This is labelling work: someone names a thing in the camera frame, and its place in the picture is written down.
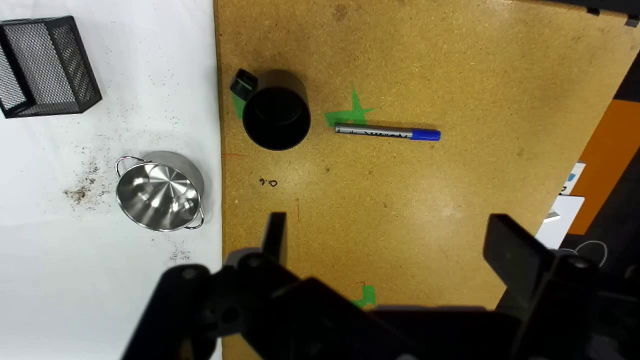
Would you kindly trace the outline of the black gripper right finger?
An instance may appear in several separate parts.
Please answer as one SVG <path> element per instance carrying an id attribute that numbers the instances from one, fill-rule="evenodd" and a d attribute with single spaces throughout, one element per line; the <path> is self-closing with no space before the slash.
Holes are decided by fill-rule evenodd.
<path id="1" fill-rule="evenodd" d="M 492 214 L 484 238 L 484 260 L 518 300 L 529 300 L 554 252 L 507 214 Z"/>

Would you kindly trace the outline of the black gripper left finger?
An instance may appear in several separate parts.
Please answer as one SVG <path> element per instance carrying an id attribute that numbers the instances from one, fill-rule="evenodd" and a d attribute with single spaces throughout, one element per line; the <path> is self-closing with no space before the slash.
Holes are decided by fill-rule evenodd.
<path id="1" fill-rule="evenodd" d="M 285 214 L 284 213 L 272 213 L 267 218 L 262 252 L 275 260 L 284 260 L 284 240 L 285 240 Z"/>

